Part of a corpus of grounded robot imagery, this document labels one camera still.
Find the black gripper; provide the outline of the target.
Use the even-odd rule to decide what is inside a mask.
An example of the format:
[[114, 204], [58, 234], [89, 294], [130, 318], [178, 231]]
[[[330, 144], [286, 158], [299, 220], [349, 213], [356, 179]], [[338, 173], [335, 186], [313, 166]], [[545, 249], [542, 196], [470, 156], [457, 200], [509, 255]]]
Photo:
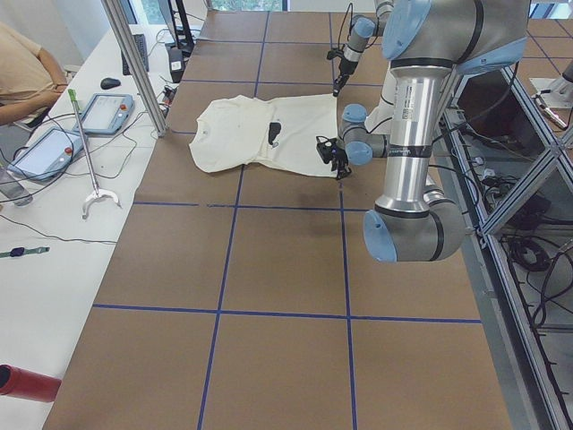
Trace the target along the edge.
[[337, 171], [337, 180], [344, 179], [352, 174], [347, 165], [346, 152], [338, 146], [337, 138], [325, 136], [316, 137], [316, 148], [324, 164], [330, 164], [332, 171]]
[[339, 76], [333, 82], [332, 94], [337, 97], [358, 65], [358, 52], [351, 47], [332, 48], [327, 53], [327, 59], [339, 58]]

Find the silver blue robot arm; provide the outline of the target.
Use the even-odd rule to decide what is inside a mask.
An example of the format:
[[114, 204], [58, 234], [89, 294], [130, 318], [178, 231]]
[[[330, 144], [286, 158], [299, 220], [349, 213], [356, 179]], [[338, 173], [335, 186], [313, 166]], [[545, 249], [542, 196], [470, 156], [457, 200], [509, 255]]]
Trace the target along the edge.
[[499, 70], [524, 54], [527, 1], [379, 1], [375, 17], [356, 16], [333, 90], [354, 73], [371, 38], [381, 39], [389, 68], [372, 111], [347, 106], [334, 138], [317, 151], [338, 178], [375, 158], [386, 161], [383, 191], [363, 218], [363, 240], [380, 262], [431, 262], [460, 247], [459, 207], [429, 175], [433, 132], [449, 97], [448, 79]]
[[353, 15], [353, 5], [346, 10], [346, 16], [350, 15], [348, 35], [345, 44], [337, 42], [332, 47], [326, 58], [333, 61], [339, 59], [338, 76], [333, 81], [332, 95], [337, 97], [346, 86], [348, 79], [354, 74], [364, 51], [372, 45], [371, 38], [381, 38], [389, 20], [390, 14], [395, 7], [394, 1], [375, 1], [375, 17], [368, 18], [364, 15]]

